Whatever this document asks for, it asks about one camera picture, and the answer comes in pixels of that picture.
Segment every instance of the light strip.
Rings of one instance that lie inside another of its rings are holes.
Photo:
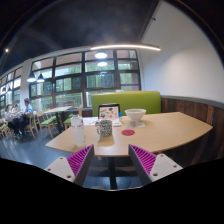
[[[104,45],[104,46],[97,46],[91,47],[91,50],[98,50],[98,49],[106,49],[106,48],[143,48],[143,49],[150,49],[155,51],[160,51],[160,47],[153,46],[153,45],[133,45],[133,44],[117,44],[117,45]]]

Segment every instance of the clear bottle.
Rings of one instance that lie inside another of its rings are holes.
[[[83,118],[75,111],[74,116],[71,118],[72,132],[75,139],[75,145],[82,147],[86,145],[86,135],[83,124]]]

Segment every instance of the wooden chair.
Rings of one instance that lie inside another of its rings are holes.
[[[33,135],[33,138],[35,138],[35,135],[33,133],[33,129],[35,129],[37,134],[38,134],[38,131],[37,131],[36,127],[35,127],[35,122],[32,121],[32,118],[34,119],[34,114],[29,114],[27,116],[29,117],[29,124],[25,127],[24,132],[31,132],[32,135]]]
[[[51,128],[53,127],[55,129],[55,131],[57,132],[54,120],[53,119],[44,120],[43,111],[38,111],[37,112],[37,120],[38,120],[38,124],[39,124],[39,127],[40,127],[41,138],[43,138],[42,131],[49,131],[50,135],[51,135],[51,138],[53,138]]]

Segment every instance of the cup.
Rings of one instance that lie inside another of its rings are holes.
[[[111,120],[102,120],[96,122],[97,133],[101,136],[107,137],[112,135],[112,121]]]

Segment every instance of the table leg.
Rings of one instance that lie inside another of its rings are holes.
[[[61,133],[61,125],[59,123],[58,112],[56,112],[56,118],[57,118],[57,123],[58,123],[58,131],[59,131],[59,134],[60,134]]]

